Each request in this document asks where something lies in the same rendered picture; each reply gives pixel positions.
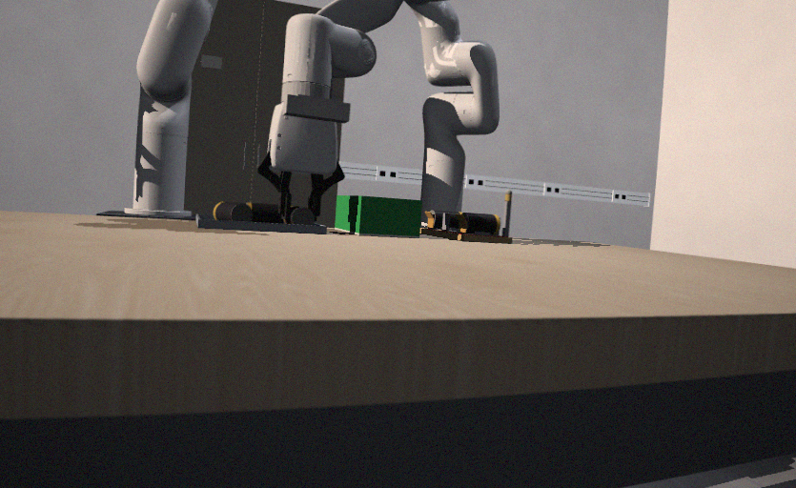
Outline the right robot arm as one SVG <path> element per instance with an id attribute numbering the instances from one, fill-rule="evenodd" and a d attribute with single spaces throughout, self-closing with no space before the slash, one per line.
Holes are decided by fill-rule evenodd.
<path id="1" fill-rule="evenodd" d="M 184 211 L 191 75 L 217 1 L 160 0 L 155 9 L 137 59 L 133 208 L 125 214 L 192 216 Z"/>

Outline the green box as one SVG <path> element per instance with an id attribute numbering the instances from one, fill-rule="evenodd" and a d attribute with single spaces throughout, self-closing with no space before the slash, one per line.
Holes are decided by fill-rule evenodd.
<path id="1" fill-rule="evenodd" d="M 422 200 L 337 195 L 335 230 L 419 238 Z"/>

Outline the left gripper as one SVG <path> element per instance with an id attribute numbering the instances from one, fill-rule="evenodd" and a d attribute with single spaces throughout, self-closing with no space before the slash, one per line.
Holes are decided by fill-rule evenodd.
<path id="1" fill-rule="evenodd" d="M 337 123 L 282 115 L 282 111 L 283 102 L 275 107 L 268 153 L 256 171 L 279 192 L 278 213 L 285 220 L 289 220 L 291 214 L 289 184 L 292 173 L 310 174 L 312 191 L 308 209 L 313 212 L 316 221 L 320 215 L 321 196 L 345 178 L 337 161 Z M 281 179 L 270 170 L 279 172 Z M 331 173 L 332 176 L 323 180 L 324 174 Z"/>

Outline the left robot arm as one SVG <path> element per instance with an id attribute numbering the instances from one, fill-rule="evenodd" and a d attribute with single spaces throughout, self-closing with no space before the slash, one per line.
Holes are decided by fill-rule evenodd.
<path id="1" fill-rule="evenodd" d="M 293 16 L 286 30 L 282 115 L 349 122 L 351 104 L 334 95 L 333 78 L 359 77 L 374 67 L 376 47 L 365 33 L 390 22 L 403 1 L 420 25 L 428 82 L 473 89 L 436 93 L 423 105 L 420 227 L 428 228 L 425 212 L 461 212 L 465 153 L 457 135 L 489 134 L 500 121 L 494 50 L 482 40 L 461 40 L 448 1 L 335 0 L 316 14 Z"/>

